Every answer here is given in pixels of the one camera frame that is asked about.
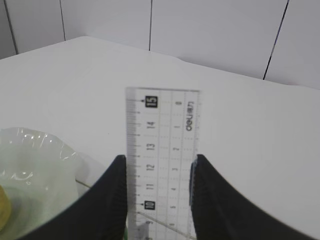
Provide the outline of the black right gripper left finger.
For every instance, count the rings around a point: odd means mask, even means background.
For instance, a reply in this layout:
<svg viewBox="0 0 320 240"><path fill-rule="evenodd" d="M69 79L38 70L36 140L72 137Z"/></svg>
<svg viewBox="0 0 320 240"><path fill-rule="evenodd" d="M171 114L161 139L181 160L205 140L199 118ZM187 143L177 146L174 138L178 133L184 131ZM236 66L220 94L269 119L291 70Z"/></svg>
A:
<svg viewBox="0 0 320 240"><path fill-rule="evenodd" d="M127 163L118 155L83 196L21 239L122 240L127 214Z"/></svg>

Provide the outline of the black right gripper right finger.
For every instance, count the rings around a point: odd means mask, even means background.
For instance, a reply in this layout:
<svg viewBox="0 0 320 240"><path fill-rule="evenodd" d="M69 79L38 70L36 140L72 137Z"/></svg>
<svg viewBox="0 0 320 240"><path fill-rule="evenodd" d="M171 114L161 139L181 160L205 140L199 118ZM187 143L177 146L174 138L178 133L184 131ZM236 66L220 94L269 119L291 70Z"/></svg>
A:
<svg viewBox="0 0 320 240"><path fill-rule="evenodd" d="M267 177L256 191L269 206L234 188L202 154L191 164L189 200L198 240L317 240L320 181L294 172Z"/></svg>

